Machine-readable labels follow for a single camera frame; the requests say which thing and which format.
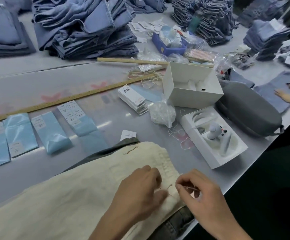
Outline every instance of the cream knit garment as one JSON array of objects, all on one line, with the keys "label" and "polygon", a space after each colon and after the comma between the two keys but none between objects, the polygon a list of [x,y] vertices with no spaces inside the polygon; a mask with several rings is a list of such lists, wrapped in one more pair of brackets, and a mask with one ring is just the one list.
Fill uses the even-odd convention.
[{"label": "cream knit garment", "polygon": [[87,240],[120,182],[144,165],[158,168],[161,188],[170,194],[161,208],[123,237],[146,240],[184,206],[175,188],[179,173],[166,149],[152,142],[126,146],[24,190],[0,207],[0,240]]}]

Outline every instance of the white box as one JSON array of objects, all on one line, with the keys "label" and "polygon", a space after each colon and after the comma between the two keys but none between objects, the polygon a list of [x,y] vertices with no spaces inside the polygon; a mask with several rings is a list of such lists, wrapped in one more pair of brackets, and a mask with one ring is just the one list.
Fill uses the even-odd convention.
[{"label": "white box", "polygon": [[[193,122],[193,117],[197,113],[202,113],[203,118],[199,119],[196,123]],[[198,111],[184,115],[181,118],[178,118],[180,124],[183,126],[184,130],[191,138],[199,152],[205,158],[211,169],[217,168],[225,163],[229,162],[234,157],[238,156],[244,152],[248,147],[243,142],[242,139],[233,131],[226,121],[216,112],[213,107],[207,107],[200,109]],[[222,126],[223,129],[230,130],[231,139],[229,142],[229,148],[226,153],[226,156],[221,156],[219,153],[220,143],[219,140],[209,140],[207,138],[207,133],[209,125],[212,121],[217,122]],[[205,133],[200,134],[196,129],[197,127],[202,127],[206,130]]]},{"label": "white box", "polygon": [[[188,81],[195,82],[191,90]],[[213,105],[223,96],[223,90],[212,68],[170,62],[163,79],[164,95],[174,106],[195,109]]]}]

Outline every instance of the person's arm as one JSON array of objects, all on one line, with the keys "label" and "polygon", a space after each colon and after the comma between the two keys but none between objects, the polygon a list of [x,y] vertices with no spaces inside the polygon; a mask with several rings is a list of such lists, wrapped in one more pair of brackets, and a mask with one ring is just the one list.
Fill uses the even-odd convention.
[{"label": "person's arm", "polygon": [[[195,198],[202,193],[198,201],[190,193],[195,187]],[[180,198],[193,213],[201,226],[217,240],[252,240],[239,226],[231,213],[220,187],[196,169],[180,175],[176,181]]]},{"label": "person's arm", "polygon": [[281,89],[275,90],[275,95],[281,97],[287,103],[290,103],[290,94],[284,92],[283,90]]},{"label": "person's arm", "polygon": [[120,240],[137,222],[147,219],[168,196],[158,190],[162,177],[157,168],[136,169],[118,187],[114,199],[89,240]]}]

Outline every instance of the black floor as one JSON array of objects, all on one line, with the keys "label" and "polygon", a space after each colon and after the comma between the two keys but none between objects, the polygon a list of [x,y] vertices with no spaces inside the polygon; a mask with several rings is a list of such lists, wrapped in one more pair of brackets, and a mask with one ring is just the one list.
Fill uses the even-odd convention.
[{"label": "black floor", "polygon": [[[290,240],[290,126],[225,194],[254,239]],[[214,239],[199,224],[189,239]]]}]

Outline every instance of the white product box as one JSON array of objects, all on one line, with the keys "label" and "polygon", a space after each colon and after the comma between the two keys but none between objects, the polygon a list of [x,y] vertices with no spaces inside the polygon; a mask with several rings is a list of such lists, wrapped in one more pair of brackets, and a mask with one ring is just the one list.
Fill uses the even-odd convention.
[{"label": "white product box", "polygon": [[223,90],[212,68],[170,62],[163,79],[164,95],[174,106],[202,109],[223,96]]},{"label": "white product box", "polygon": [[[224,165],[248,148],[235,131],[230,128],[226,121],[211,106],[186,114],[183,117],[180,117],[179,115],[178,119],[188,136],[212,169]],[[231,132],[228,150],[223,156],[220,155],[220,140],[218,138],[215,138],[214,140],[209,140],[207,138],[209,126],[213,121],[218,123],[224,130]]]}]

